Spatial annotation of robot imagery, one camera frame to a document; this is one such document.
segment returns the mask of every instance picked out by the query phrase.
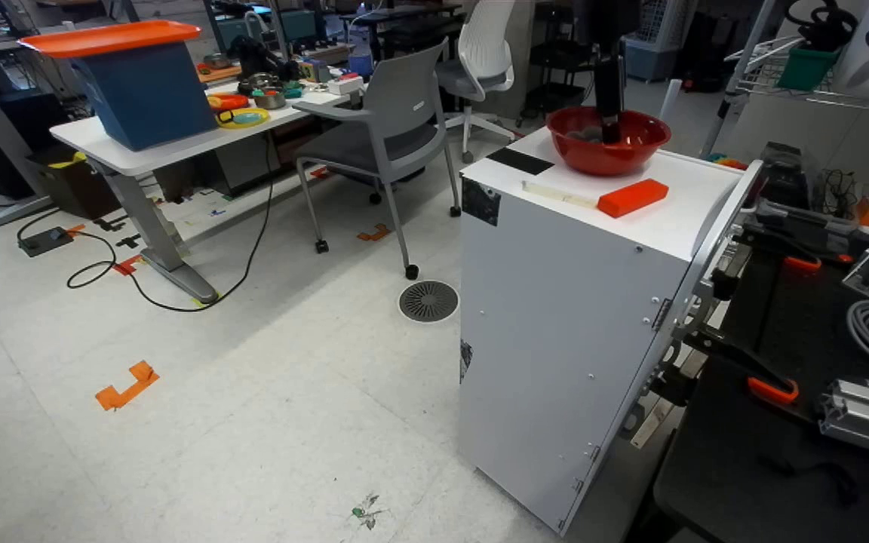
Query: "red bowl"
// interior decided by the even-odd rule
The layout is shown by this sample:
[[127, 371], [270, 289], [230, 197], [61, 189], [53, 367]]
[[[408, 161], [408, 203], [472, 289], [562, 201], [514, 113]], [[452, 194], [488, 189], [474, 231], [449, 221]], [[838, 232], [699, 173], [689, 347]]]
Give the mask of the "red bowl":
[[670, 128], [640, 113], [622, 113], [622, 139], [617, 144], [588, 141], [579, 132], [601, 128], [601, 116], [593, 107], [557, 109], [548, 117], [555, 149], [562, 161], [585, 174], [632, 174], [661, 144], [670, 141]]

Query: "office chair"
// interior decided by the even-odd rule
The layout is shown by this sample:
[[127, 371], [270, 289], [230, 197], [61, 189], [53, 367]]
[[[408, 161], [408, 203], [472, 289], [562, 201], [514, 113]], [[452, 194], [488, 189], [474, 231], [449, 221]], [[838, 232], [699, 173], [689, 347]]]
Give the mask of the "office chair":
[[384, 190], [384, 201], [395, 221], [408, 282], [417, 282], [419, 269], [411, 263], [411, 253], [408, 253], [392, 185], [419, 173], [441, 152], [446, 164], [446, 185], [452, 189], [449, 214], [452, 219], [463, 214], [455, 166], [452, 166], [452, 155], [446, 144], [446, 128], [444, 128], [444, 113], [441, 113], [438, 77], [435, 77], [435, 68], [444, 48], [446, 48], [446, 41], [427, 52], [376, 64], [372, 89], [362, 98], [365, 109], [325, 109], [325, 107], [306, 107], [306, 103], [297, 107], [312, 116], [341, 121], [341, 128], [312, 139], [297, 155], [300, 182], [306, 189], [309, 211], [312, 211], [313, 232], [316, 232], [316, 245], [313, 245], [316, 253], [325, 253], [328, 245], [323, 241], [323, 231], [320, 231], [309, 174], [306, 174], [306, 168], [313, 164], [323, 164], [337, 173], [349, 173], [355, 178], [372, 178], [373, 190]]
[[487, 116], [472, 113], [472, 103], [487, 103], [488, 94], [503, 94], [515, 84], [514, 52], [503, 41], [515, 0], [479, 0], [463, 29], [458, 59], [438, 68], [438, 81], [446, 94], [469, 99], [463, 116], [446, 128], [463, 128], [463, 157], [472, 161], [472, 128], [515, 139]]

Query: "gray floor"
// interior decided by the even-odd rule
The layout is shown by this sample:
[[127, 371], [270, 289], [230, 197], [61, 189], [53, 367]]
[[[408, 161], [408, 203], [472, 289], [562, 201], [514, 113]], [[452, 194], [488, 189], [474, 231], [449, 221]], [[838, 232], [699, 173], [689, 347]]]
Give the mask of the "gray floor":
[[[709, 121], [702, 109], [675, 116], [675, 144], [696, 141], [689, 128]], [[458, 287], [444, 174], [431, 166], [404, 185], [402, 210], [423, 278]], [[355, 239], [387, 211], [349, 185], [320, 189], [316, 206], [331, 253], [312, 252], [306, 206], [287, 197], [247, 287], [200, 317], [146, 304], [118, 276], [70, 292], [63, 282], [99, 259], [99, 245], [78, 239], [27, 259], [17, 228], [0, 231], [0, 543], [555, 540], [458, 458], [458, 320], [419, 325], [399, 315], [408, 282], [395, 239]], [[200, 239], [191, 259], [223, 289], [257, 228], [247, 219]], [[191, 304], [150, 269], [140, 282]], [[140, 360], [160, 381], [131, 408], [99, 410], [95, 395], [127, 386]], [[622, 533], [652, 452], [622, 449], [622, 465], [570, 540]], [[373, 528], [349, 514], [367, 494], [381, 494]]]

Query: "orange tray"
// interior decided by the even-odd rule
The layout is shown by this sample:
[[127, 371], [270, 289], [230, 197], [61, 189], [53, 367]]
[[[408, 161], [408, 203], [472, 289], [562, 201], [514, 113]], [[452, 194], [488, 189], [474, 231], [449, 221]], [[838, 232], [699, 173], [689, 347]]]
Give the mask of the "orange tray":
[[133, 26], [104, 26], [70, 35], [23, 36], [20, 46], [33, 48], [43, 59], [76, 60], [76, 59], [99, 59], [99, 55], [191, 42], [196, 36], [200, 29], [192, 26], [149, 20]]

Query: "blue bin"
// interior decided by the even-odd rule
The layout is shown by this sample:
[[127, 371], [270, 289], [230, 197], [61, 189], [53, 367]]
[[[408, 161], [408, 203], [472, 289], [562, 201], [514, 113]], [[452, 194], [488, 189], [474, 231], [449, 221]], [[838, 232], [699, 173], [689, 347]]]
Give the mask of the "blue bin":
[[185, 46], [78, 59], [73, 68], [107, 132], [133, 152], [217, 128]]

